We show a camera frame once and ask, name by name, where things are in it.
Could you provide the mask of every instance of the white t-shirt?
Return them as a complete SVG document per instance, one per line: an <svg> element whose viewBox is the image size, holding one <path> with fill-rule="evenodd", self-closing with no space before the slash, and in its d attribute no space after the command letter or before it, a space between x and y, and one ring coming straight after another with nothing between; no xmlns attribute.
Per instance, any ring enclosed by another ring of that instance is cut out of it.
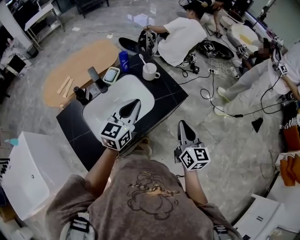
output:
<svg viewBox="0 0 300 240"><path fill-rule="evenodd" d="M170 35L158 44L158 52L172 66L177 66L197 43L206 38L206 32L195 19L179 17L164 25Z"/></svg>
<svg viewBox="0 0 300 240"><path fill-rule="evenodd" d="M287 76L298 86L300 84L300 42L295 43L282 57L280 62L286 64L288 70ZM268 70L270 73L271 84L273 86L279 75L274 71L271 59L269 60ZM282 79L275 84L274 89L279 94L286 94L290 91L290 88Z"/></svg>

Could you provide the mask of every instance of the marble floor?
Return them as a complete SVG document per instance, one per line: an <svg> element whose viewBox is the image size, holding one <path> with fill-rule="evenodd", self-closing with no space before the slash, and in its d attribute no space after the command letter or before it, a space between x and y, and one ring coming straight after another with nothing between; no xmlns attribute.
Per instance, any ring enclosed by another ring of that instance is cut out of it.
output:
<svg viewBox="0 0 300 240"><path fill-rule="evenodd" d="M115 44L119 37L136 40L142 26L165 24L183 14L184 10L176 0L110 0L110 7L104 4L87 14L86 19L78 15L75 8L64 13L61 19L66 31L58 29L49 36L42 43L44 50L32 60L33 66L26 76L14 80L9 88L11 98L0 106L0 126L9 129L15 136L22 131L52 135L68 166L74 173L84 175L85 168L57 123L59 109L50 108L43 101L43 86L48 74L70 54L94 40L110 38ZM199 54L197 57L199 75L207 76L210 68L207 58ZM184 78L180 69L159 59L157 61L178 83L195 78L191 73ZM232 77L222 72L219 78L214 79L214 89L218 86L227 88L234 82ZM263 194L270 184L272 166L269 151L273 157L280 152L278 129L281 114L257 112L241 119L216 116L210 102L200 96L202 88L212 93L212 77L198 78L182 87L189 97L149 134L153 159L166 164L173 173L182 175L182 166L175 164L173 159L173 151L178 145L177 124L186 120L195 126L212 159L210 165L198 171L202 187L208 200L215 203L232 222L247 206L251 194ZM212 102L224 104L216 92ZM256 133L251 122L261 116L263 124ZM38 239L46 239L43 213L26 221Z"/></svg>

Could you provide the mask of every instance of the wooden board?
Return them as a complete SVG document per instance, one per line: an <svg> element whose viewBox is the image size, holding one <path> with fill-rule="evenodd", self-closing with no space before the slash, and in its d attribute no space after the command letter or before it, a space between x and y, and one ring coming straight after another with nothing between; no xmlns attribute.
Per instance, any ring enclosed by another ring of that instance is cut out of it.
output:
<svg viewBox="0 0 300 240"><path fill-rule="evenodd" d="M69 102L75 94L57 94L57 90L70 76L74 81L70 86L82 87L92 84L88 69L94 67L100 74L112 66L118 59L118 48L108 39L98 40L88 44L78 52L73 53L64 63L51 71L44 84L44 101L50 107L59 107Z"/></svg>

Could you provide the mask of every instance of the sink basin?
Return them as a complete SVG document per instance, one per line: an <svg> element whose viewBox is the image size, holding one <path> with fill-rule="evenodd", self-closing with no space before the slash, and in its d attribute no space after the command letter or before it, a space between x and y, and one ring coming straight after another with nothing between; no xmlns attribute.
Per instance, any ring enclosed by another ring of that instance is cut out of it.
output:
<svg viewBox="0 0 300 240"><path fill-rule="evenodd" d="M125 75L104 94L99 94L83 109L83 118L87 125L100 141L100 127L114 111L115 107L131 99L141 101L141 110L138 119L151 111L154 106L152 93L134 75Z"/></svg>

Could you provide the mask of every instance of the person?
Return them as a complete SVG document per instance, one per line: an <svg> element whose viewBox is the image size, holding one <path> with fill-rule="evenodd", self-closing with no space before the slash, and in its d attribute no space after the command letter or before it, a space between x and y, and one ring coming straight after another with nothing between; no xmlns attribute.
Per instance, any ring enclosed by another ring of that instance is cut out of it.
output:
<svg viewBox="0 0 300 240"><path fill-rule="evenodd" d="M220 20L218 17L218 13L221 9L225 9L226 11L229 11L232 7L233 4L231 0L218 0L218 1L207 1L209 4L205 8L205 13L203 14L200 24L202 26L207 25L209 30L215 32L221 32L221 25L220 25Z"/></svg>
<svg viewBox="0 0 300 240"><path fill-rule="evenodd" d="M204 8L200 2L194 1L184 6L187 18L179 17L164 26L145 26L144 30L151 30L158 34L168 33L166 39L158 43L158 54L170 65L181 64L189 51L202 42L206 32L200 24Z"/></svg>
<svg viewBox="0 0 300 240"><path fill-rule="evenodd" d="M247 114L249 108L270 100L275 96L284 95L292 91L297 100L300 100L300 41L295 43L282 57L288 74L280 78L279 73L273 69L271 59L266 60L246 72L236 84L227 90L218 88L217 92L227 101L224 107L216 106L214 111L217 115Z"/></svg>
<svg viewBox="0 0 300 240"><path fill-rule="evenodd" d="M240 67L240 73L245 74L247 71L252 69L257 64L260 64L263 61L269 59L272 53L270 47L271 47L270 42L268 41L268 39L264 38L262 48L250 54L247 60L242 59L242 66Z"/></svg>
<svg viewBox="0 0 300 240"><path fill-rule="evenodd" d="M104 151L85 179L76 175L68 179L46 212L50 239L71 235L64 226L68 228L78 212L87 212L97 236L91 240L241 240L218 207L208 203L197 171L184 169L184 191L164 164L149 160L149 142L143 142L116 163L116 173L106 190L118 156L112 149Z"/></svg>

